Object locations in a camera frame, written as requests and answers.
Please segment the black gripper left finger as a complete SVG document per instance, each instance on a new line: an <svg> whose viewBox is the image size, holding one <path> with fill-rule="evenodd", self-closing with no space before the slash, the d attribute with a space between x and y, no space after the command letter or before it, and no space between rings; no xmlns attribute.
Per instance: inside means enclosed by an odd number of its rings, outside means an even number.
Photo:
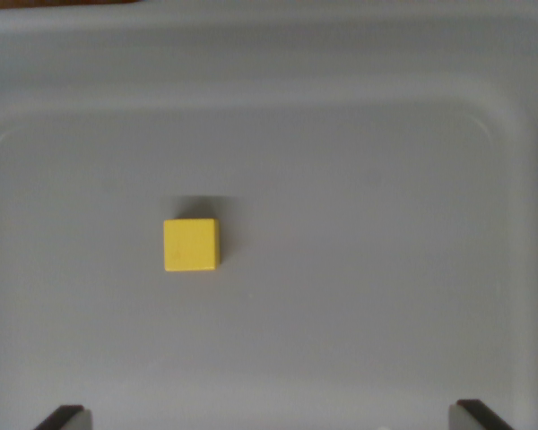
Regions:
<svg viewBox="0 0 538 430"><path fill-rule="evenodd" d="M92 430L92 413L82 405L61 405L35 430Z"/></svg>

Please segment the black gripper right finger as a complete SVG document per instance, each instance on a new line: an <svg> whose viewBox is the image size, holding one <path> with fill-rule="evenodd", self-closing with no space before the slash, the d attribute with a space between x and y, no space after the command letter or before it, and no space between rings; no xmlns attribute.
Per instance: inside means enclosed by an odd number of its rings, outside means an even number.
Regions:
<svg viewBox="0 0 538 430"><path fill-rule="evenodd" d="M449 430L513 430L481 400L458 400L448 409Z"/></svg>

